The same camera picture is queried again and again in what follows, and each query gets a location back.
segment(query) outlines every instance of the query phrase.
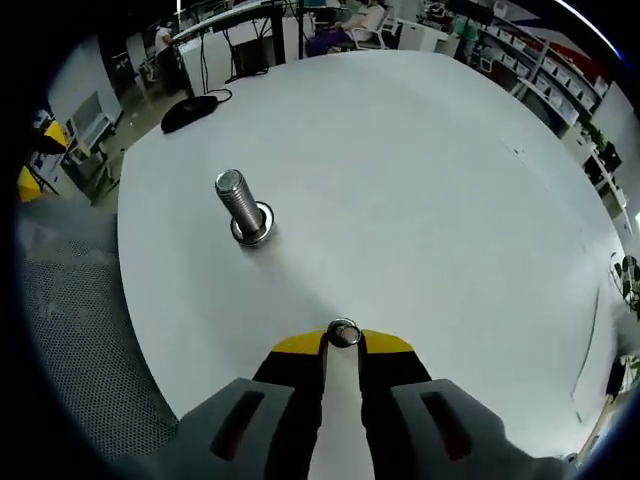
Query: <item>wall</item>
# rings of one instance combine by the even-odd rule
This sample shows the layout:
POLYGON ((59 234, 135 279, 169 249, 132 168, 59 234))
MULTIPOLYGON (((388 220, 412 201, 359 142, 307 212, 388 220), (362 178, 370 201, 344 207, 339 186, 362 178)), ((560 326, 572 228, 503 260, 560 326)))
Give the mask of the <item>wall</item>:
POLYGON ((389 5, 393 5, 398 11, 398 18, 415 22, 418 13, 421 10, 420 0, 392 0, 387 2, 389 5))
MULTIPOLYGON (((500 2, 507 6, 507 20, 518 22, 521 20, 532 20, 539 18, 536 15, 530 13, 528 10, 525 10, 519 5, 511 3, 507 0, 500 0, 500 2)), ((488 5, 493 5, 493 3, 494 2, 492 1, 487 1, 488 5)), ((588 56, 575 43, 573 43, 571 40, 569 40, 569 38, 558 31, 535 27, 523 27, 523 29, 529 32, 531 35, 549 40, 552 43, 557 43, 558 45, 562 45, 563 47, 570 48, 571 50, 574 50, 582 55, 588 56)))
POLYGON ((614 177, 627 197, 627 213, 636 242, 634 246, 625 245, 625 250, 640 254, 640 232, 635 223, 635 216, 640 213, 640 122, 631 103, 615 82, 611 84, 591 122, 615 145, 622 160, 614 177))
POLYGON ((102 111, 115 122, 122 107, 102 63, 98 37, 93 35, 79 44, 60 67, 47 99, 56 120, 64 124, 96 91, 102 111))

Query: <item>computer mouse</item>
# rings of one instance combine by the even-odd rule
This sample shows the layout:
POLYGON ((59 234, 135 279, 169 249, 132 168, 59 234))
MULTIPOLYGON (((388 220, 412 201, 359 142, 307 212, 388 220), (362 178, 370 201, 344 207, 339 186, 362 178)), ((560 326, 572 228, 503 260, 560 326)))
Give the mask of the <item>computer mouse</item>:
POLYGON ((186 127, 190 123, 206 117, 218 108, 220 102, 216 97, 204 96, 187 98, 176 103, 165 113, 160 122, 164 133, 172 133, 186 127))

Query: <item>chair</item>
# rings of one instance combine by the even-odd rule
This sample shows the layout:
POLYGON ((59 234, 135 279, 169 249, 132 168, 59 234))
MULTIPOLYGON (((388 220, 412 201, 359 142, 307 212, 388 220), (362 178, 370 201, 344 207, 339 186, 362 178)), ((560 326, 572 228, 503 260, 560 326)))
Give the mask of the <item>chair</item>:
POLYGON ((384 29, 384 25, 385 23, 387 23, 387 20, 389 18, 389 9, 385 10, 385 15, 382 19, 382 21, 380 22, 380 25, 378 25, 378 28, 375 30, 369 30, 368 28, 363 28, 363 27, 359 27, 359 28, 354 28, 352 30, 352 32, 354 33, 353 36, 353 43, 355 45, 355 49, 356 50, 384 50, 387 48, 387 46, 384 43, 384 40, 382 39, 382 32, 384 29), (371 38, 369 38, 369 40, 366 41, 358 41, 356 38, 355 33, 356 32, 369 32, 371 33, 371 38))
POLYGON ((387 19, 389 18, 389 9, 385 11, 385 15, 380 22, 380 25, 375 30, 370 30, 368 28, 359 27, 351 30, 354 34, 356 32, 368 32, 371 33, 371 38, 366 41, 358 41, 356 36, 353 36, 353 41, 346 42, 343 44, 334 47, 331 51, 349 51, 349 50, 385 50, 387 45, 384 43, 384 39, 382 38, 382 32, 385 31, 384 27, 387 23, 387 19))
POLYGON ((18 208, 23 306, 60 401, 105 457, 155 450, 177 420, 133 332, 115 215, 55 196, 18 208))
POLYGON ((398 22, 398 7, 399 5, 387 5, 387 18, 382 22, 382 31, 390 33, 394 37, 400 26, 398 22))

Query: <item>white shelf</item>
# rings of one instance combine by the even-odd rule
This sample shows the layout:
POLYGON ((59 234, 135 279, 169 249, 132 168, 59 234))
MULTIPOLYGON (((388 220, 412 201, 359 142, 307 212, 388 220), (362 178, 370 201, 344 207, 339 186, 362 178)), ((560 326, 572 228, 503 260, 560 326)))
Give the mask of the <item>white shelf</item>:
POLYGON ((480 32, 482 32, 484 35, 487 35, 487 36, 493 38, 494 40, 497 40, 498 42, 502 43, 503 45, 507 45, 512 51, 516 52, 518 55, 522 55, 524 58, 529 60, 531 63, 535 64, 535 63, 538 62, 537 59, 533 58, 531 55, 529 55, 524 50, 520 50, 520 49, 516 48, 513 44, 511 44, 510 42, 507 42, 506 40, 504 40, 504 39, 502 39, 500 37, 498 37, 497 35, 494 35, 493 33, 489 32, 487 30, 478 30, 478 33, 480 33, 480 32))
POLYGON ((544 42, 542 40, 540 40, 538 37, 536 37, 535 35, 532 35, 531 33, 527 32, 524 28, 522 28, 520 25, 516 25, 513 22, 510 22, 509 20, 505 20, 504 18, 500 18, 500 17, 494 17, 495 20, 504 23, 505 25, 509 25, 510 27, 518 30, 520 33, 525 34, 527 37, 533 39, 534 41, 538 42, 540 45, 544 45, 544 42))
POLYGON ((560 62, 564 63, 567 67, 569 67, 571 73, 573 73, 574 75, 576 75, 578 77, 578 79, 584 83, 585 85, 587 85, 592 91, 593 93, 595 93, 597 95, 598 98, 602 98, 603 96, 600 95, 598 93, 598 91, 596 90, 596 87, 594 87, 591 82, 589 80, 587 80, 587 78, 584 76, 584 74, 578 70, 578 67, 576 67, 572 62, 570 62, 569 60, 567 60, 564 55, 562 55, 560 52, 553 50, 553 49, 549 49, 549 51, 552 53, 553 55, 553 59, 555 60, 556 58, 558 58, 560 60, 560 62))
POLYGON ((521 75, 517 72, 517 70, 514 67, 510 67, 509 65, 506 64, 506 62, 504 60, 501 60, 499 58, 496 58, 494 60, 494 62, 499 63, 500 65, 502 65, 504 68, 506 68, 507 70, 510 70, 511 72, 513 72, 515 75, 518 76, 518 78, 527 78, 527 75, 521 75))
POLYGON ((587 107, 585 107, 582 102, 573 94, 571 93, 571 91, 569 90, 569 87, 567 87, 564 83, 562 83, 560 80, 558 80, 558 78, 548 72, 547 70, 545 70, 544 68, 540 68, 538 73, 544 73, 547 77, 551 78, 551 80, 553 81, 553 83, 555 85, 557 85, 558 87, 560 87, 562 94, 571 101, 571 103, 574 105, 574 107, 581 113, 581 114, 585 114, 588 117, 591 117, 593 115, 593 113, 591 112, 590 109, 588 109, 587 107))
POLYGON ((526 80, 524 78, 518 78, 518 80, 529 90, 531 90, 533 93, 535 93, 541 100, 544 101, 544 103, 551 108, 551 110, 553 110, 555 113, 557 113, 560 118, 562 118, 562 120, 564 120, 564 122, 567 125, 570 125, 566 118, 564 117, 564 115, 562 114, 562 112, 560 112, 560 110, 558 109, 558 107, 556 107, 555 105, 553 105, 550 101, 549 101, 549 97, 544 94, 543 92, 540 91, 540 89, 538 87, 536 87, 533 83, 531 83, 529 80, 526 80))

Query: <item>table surface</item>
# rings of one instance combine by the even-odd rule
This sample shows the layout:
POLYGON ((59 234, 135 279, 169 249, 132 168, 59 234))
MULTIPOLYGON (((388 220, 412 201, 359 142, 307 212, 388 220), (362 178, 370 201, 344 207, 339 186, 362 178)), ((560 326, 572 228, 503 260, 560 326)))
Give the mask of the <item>table surface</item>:
POLYGON ((336 54, 229 88, 213 115, 133 145, 120 184, 127 305, 175 414, 347 316, 410 342, 524 450, 579 450, 604 402, 621 246, 560 140, 439 54, 336 54), (227 168, 275 212, 262 249, 230 234, 213 186, 227 168))

